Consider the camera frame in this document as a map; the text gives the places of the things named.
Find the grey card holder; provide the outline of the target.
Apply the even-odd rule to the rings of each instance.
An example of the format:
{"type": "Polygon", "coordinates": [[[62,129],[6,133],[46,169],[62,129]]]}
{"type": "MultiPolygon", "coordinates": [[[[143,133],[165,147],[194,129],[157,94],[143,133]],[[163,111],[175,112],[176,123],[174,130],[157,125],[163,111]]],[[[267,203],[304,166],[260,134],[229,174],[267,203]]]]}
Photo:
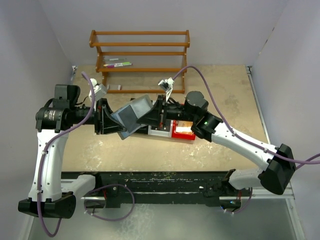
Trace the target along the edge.
{"type": "Polygon", "coordinates": [[[150,111],[152,107],[153,103],[150,97],[145,94],[131,100],[112,113],[111,116],[126,129],[125,131],[118,133],[119,137],[124,140],[135,133],[139,128],[144,127],[145,124],[138,123],[137,120],[150,111]]]}

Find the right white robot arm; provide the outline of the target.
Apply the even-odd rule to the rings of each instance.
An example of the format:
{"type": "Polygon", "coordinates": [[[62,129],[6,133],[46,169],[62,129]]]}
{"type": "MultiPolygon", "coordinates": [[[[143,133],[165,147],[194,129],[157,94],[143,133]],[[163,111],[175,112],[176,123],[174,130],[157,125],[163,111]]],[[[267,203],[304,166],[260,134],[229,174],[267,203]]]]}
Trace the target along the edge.
{"type": "Polygon", "coordinates": [[[224,177],[222,190],[228,196],[245,188],[263,187],[269,192],[282,195],[296,171],[295,164],[283,158],[293,157],[285,144],[274,146],[236,131],[227,122],[208,111],[208,101],[199,91],[186,95],[184,104],[167,103],[159,95],[155,104],[137,122],[160,127],[165,120],[191,122],[191,131],[200,139],[219,144],[252,161],[257,167],[246,170],[229,170],[224,177]]]}

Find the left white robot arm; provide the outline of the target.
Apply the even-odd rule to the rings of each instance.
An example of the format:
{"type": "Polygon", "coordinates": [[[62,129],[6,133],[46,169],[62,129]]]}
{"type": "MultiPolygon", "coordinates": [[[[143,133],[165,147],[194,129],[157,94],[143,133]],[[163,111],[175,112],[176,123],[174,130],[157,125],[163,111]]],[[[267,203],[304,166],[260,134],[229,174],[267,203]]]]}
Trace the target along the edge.
{"type": "Polygon", "coordinates": [[[94,175],[84,174],[71,183],[62,180],[62,163],[69,133],[74,127],[93,125],[97,135],[125,130],[111,118],[107,88],[94,84],[88,97],[91,106],[78,102],[81,90],[77,85],[57,84],[54,97],[35,116],[38,152],[33,183],[26,199],[18,202],[18,211],[33,217],[69,219],[77,200],[86,193],[98,196],[103,184],[94,175]]]}

